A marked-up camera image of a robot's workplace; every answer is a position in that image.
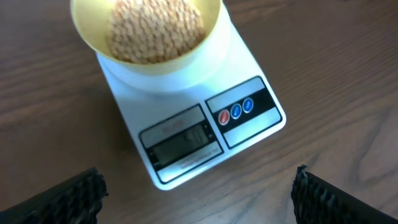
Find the wooden table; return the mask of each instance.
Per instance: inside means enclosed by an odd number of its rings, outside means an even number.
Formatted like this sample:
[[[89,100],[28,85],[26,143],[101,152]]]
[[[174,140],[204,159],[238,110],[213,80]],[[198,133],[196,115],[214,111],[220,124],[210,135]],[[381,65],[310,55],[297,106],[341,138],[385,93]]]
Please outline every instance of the wooden table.
[[[64,0],[0,1],[0,210],[96,167],[99,223],[294,223],[296,167],[398,218],[398,1],[227,0],[286,127],[157,190]]]

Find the red button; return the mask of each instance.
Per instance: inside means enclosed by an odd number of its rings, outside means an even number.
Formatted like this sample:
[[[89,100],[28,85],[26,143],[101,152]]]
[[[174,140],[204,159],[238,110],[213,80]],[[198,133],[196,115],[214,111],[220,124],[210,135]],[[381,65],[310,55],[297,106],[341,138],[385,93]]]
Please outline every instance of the red button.
[[[226,125],[229,122],[229,111],[227,109],[222,110],[218,114],[218,122],[220,125]]]

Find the digital kitchen scale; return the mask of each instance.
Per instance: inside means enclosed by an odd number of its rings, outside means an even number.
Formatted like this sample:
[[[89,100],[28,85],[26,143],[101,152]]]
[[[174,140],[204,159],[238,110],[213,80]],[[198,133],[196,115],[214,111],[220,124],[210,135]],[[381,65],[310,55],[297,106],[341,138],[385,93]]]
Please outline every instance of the digital kitchen scale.
[[[286,123],[265,75],[225,7],[222,11],[218,37],[213,38],[219,41],[173,74],[131,73],[97,54],[130,135],[159,189],[186,182]]]

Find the cereal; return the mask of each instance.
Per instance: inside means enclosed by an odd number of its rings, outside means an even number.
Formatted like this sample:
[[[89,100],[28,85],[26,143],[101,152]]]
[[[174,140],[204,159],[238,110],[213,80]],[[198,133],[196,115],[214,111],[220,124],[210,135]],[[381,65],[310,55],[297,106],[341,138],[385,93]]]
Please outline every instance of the cereal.
[[[178,58],[205,38],[189,0],[116,0],[108,45],[118,60],[148,64]]]

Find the yellow bowl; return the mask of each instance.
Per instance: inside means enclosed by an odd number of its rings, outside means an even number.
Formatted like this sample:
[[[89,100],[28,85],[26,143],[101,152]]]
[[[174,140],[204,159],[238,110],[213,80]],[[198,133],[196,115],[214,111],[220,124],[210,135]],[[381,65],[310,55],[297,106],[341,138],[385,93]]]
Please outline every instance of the yellow bowl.
[[[203,48],[220,16],[222,0],[191,0],[201,12],[206,37],[198,46],[183,56],[167,62],[141,65],[123,62],[114,58],[108,48],[106,36],[109,33],[109,17],[115,0],[71,0],[73,23],[80,37],[96,52],[106,58],[128,67],[133,72],[148,75],[170,73],[189,65]]]

